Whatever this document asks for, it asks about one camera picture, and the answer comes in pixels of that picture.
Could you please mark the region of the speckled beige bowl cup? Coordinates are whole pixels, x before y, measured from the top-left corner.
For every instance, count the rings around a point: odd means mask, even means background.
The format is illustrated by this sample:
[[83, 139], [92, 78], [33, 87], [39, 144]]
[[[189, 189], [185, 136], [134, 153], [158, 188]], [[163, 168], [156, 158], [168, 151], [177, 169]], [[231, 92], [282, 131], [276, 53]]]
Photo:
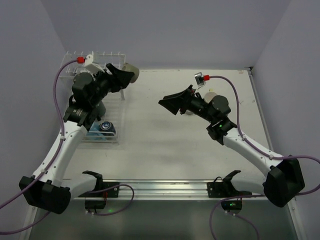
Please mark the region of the speckled beige bowl cup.
[[186, 110], [186, 111], [185, 111], [185, 115], [192, 116], [193, 114], [194, 114], [194, 113], [191, 112], [191, 111], [189, 111], [189, 110]]

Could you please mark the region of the olive green mug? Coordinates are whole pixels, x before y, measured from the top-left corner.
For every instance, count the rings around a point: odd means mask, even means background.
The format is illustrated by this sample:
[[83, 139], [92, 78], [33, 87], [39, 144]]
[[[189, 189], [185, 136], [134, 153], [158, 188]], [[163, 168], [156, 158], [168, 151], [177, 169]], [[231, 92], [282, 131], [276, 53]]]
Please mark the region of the olive green mug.
[[137, 81], [140, 70], [132, 64], [125, 62], [121, 68], [122, 71], [134, 73], [133, 77], [130, 80], [130, 83], [133, 84]]

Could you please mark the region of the yellow green mug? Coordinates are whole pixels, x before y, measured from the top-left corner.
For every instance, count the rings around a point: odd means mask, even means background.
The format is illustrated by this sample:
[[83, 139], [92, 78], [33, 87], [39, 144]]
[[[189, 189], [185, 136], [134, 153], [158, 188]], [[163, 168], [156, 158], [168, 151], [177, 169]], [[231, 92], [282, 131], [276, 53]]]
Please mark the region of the yellow green mug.
[[210, 88], [208, 92], [205, 93], [203, 99], [206, 103], [209, 103], [217, 95], [218, 94], [214, 91], [214, 89]]

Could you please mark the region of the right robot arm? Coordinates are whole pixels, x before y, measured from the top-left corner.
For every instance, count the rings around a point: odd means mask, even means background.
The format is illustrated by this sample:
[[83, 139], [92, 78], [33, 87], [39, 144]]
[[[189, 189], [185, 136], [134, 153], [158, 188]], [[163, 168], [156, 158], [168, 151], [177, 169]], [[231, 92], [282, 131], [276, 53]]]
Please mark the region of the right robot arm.
[[248, 144], [250, 138], [239, 133], [239, 127], [228, 114], [229, 102], [222, 95], [215, 95], [206, 102], [199, 93], [189, 86], [182, 92], [164, 96], [158, 102], [172, 114], [190, 111], [209, 122], [206, 128], [212, 140], [217, 141], [248, 160], [262, 174], [261, 180], [236, 180], [235, 170], [225, 176], [222, 183], [213, 186], [224, 191], [227, 197], [246, 194], [261, 194], [277, 207], [284, 207], [293, 197], [305, 188], [300, 163], [296, 158], [284, 160], [282, 155], [255, 143], [254, 149]]

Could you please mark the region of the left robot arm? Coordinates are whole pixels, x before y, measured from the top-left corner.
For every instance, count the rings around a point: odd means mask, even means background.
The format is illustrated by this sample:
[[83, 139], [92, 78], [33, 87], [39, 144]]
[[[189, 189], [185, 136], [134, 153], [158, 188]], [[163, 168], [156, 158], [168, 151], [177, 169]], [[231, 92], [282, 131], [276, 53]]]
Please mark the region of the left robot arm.
[[74, 198], [102, 190], [103, 176], [99, 173], [86, 170], [71, 183], [64, 183], [63, 177], [78, 145], [93, 123], [105, 114], [102, 100], [134, 83], [139, 74], [139, 69], [128, 63], [122, 69], [108, 63], [105, 68], [74, 76], [72, 95], [54, 144], [38, 169], [19, 182], [29, 205], [62, 214]]

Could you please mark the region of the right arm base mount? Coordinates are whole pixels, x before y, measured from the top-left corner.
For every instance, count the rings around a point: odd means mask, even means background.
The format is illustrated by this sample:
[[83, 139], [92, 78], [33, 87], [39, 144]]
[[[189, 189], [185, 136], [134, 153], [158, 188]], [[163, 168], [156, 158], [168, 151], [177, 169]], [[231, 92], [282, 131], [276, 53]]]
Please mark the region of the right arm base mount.
[[[209, 198], [228, 198], [236, 196], [251, 195], [250, 191], [238, 191], [231, 180], [235, 175], [240, 173], [240, 170], [234, 170], [224, 178], [218, 176], [213, 181], [206, 183], [206, 190]], [[243, 202], [241, 198], [224, 200], [221, 204], [224, 211], [231, 214], [238, 214], [243, 207]]]

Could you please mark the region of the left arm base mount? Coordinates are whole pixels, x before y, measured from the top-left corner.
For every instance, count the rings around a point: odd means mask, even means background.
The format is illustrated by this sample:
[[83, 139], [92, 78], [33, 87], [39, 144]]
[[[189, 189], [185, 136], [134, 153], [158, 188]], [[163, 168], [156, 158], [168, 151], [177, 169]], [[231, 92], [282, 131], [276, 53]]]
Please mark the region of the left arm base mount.
[[103, 210], [107, 205], [107, 198], [117, 198], [119, 196], [119, 187], [120, 182], [116, 181], [104, 181], [103, 176], [99, 173], [86, 170], [83, 174], [87, 174], [96, 178], [95, 187], [92, 190], [93, 192], [101, 191], [107, 188], [110, 188], [104, 192], [98, 193], [84, 193], [81, 197], [89, 198], [102, 198], [102, 200], [85, 200], [84, 208], [90, 213], [98, 213], [98, 210]]

